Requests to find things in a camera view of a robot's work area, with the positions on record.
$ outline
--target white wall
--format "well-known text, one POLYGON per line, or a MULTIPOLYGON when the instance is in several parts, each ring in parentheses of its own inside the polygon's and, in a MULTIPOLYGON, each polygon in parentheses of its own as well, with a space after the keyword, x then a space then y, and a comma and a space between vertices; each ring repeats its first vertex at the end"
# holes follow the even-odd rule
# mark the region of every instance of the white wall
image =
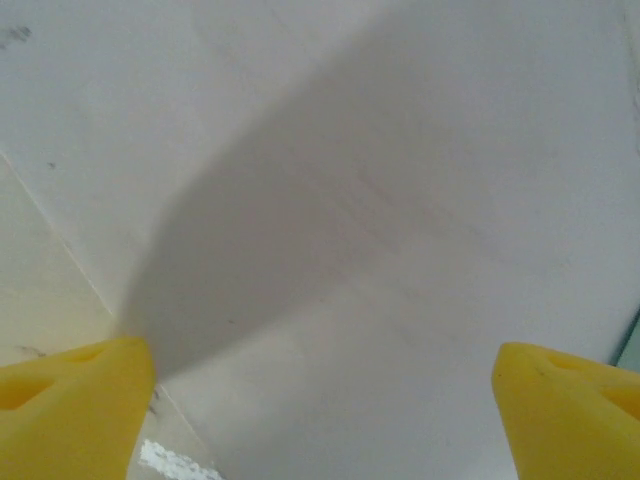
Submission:
POLYGON ((55 3, 0 3, 2 148, 226 476, 513 478, 498 345, 640 299, 621 10, 55 3))

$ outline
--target white surface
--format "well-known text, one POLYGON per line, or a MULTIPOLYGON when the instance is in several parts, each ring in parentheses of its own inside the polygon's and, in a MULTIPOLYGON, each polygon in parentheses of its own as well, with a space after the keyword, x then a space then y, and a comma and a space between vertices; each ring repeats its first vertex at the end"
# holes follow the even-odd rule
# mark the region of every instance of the white surface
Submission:
MULTIPOLYGON (((104 340, 109 315, 60 237, 47 225, 20 181, 0 158, 0 366, 104 340)), ((199 462, 202 443, 162 388, 156 388, 127 480, 163 480, 138 463, 151 439, 199 462)))
POLYGON ((149 440, 142 444, 138 463, 172 480, 223 480, 215 469, 201 467, 192 458, 149 440))
POLYGON ((0 141, 224 476, 513 478, 498 345, 640 299, 622 11, 97 5, 2 4, 0 141))

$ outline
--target yellow foam piece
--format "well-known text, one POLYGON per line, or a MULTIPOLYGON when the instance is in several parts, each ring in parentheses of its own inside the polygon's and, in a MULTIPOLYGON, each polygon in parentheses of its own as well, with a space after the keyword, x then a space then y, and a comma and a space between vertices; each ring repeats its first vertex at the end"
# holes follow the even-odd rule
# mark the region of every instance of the yellow foam piece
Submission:
POLYGON ((123 480, 153 386, 139 338, 0 368, 0 479, 123 480))
POLYGON ((640 375, 508 343, 493 390, 520 480, 640 479, 640 375))

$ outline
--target dark mark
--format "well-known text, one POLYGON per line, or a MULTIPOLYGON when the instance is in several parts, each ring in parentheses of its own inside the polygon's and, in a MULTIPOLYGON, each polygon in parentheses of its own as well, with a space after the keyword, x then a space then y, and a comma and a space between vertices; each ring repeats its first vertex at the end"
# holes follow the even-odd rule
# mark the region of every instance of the dark mark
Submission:
POLYGON ((16 348, 22 353, 26 353, 27 355, 34 355, 38 358, 47 356, 46 353, 44 353, 42 350, 37 349, 36 347, 25 347, 23 345, 17 345, 16 348))
POLYGON ((6 50, 11 43, 25 43, 31 36, 31 30, 27 26, 0 28, 0 50, 6 50))
POLYGON ((153 405, 155 402, 157 402, 160 399, 160 394, 158 393, 158 390, 156 390, 155 388, 153 389, 153 395, 151 396, 151 402, 149 402, 149 406, 147 407, 147 411, 149 413, 151 413, 151 415, 157 417, 158 416, 158 410, 156 409, 156 407, 153 405))

